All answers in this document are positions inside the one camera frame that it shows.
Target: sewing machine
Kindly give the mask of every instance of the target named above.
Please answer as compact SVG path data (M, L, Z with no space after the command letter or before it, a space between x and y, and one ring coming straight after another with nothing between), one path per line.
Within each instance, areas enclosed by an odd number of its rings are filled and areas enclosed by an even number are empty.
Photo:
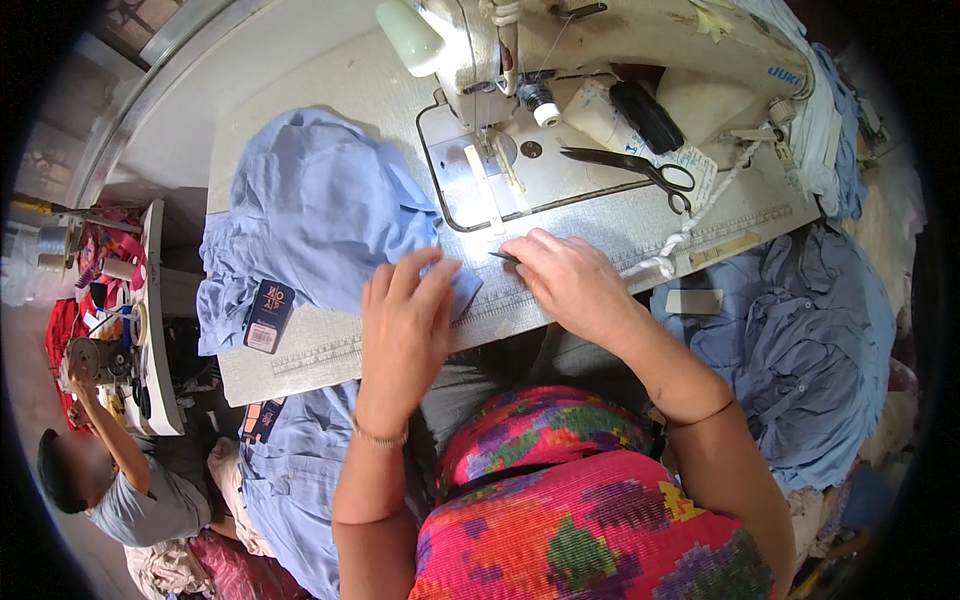
M714 41L698 32L702 9L689 0L578 4L423 0L418 8L445 42L437 105L419 115L418 129L454 229L475 231L491 221L489 202L477 198L469 145L477 147L505 221L629 183L612 170L576 175L559 155L562 146L596 146L561 116L586 78L644 80L686 141L721 172L742 152L732 142L751 138L768 120L786 124L795 115L792 100L812 93L804 55L740 9L702 3L728 30L714 32Z

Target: bracelet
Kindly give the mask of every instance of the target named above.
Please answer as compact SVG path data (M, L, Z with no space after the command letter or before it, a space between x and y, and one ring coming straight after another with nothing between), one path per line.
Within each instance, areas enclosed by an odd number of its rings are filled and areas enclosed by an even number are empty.
M407 443L407 438L410 437L410 425L406 424L403 426L403 434L399 439L391 438L378 438L370 433L367 433L360 428L360 423L357 422L357 414L350 414L350 422L353 423L353 435L357 436L361 440L370 442L371 444L379 448L396 448Z

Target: black scissors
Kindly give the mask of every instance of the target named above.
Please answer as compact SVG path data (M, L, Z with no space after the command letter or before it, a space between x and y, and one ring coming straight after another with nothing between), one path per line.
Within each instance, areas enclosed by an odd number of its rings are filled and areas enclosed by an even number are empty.
M609 167L618 167L633 171L650 178L657 187L666 192L666 203L670 210L679 215L690 212L690 200L681 192L692 192L696 181L693 174L687 171L679 164L664 164L660 168L655 167L652 162L641 156L622 155L618 152L607 152L606 150L592 150L590 148L561 148L560 154L569 156L574 160L583 162L592 162L594 164L605 164ZM683 177L690 181L690 185L682 185L669 180L671 175ZM677 208L679 198L683 209Z

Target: woman's left hand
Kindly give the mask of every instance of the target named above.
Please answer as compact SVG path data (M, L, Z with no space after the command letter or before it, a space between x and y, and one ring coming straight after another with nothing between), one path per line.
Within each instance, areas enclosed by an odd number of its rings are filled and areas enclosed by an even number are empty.
M420 279L420 271L436 263ZM356 417L380 438L402 435L449 354L450 282L459 260L439 248L380 265L364 284L363 368Z

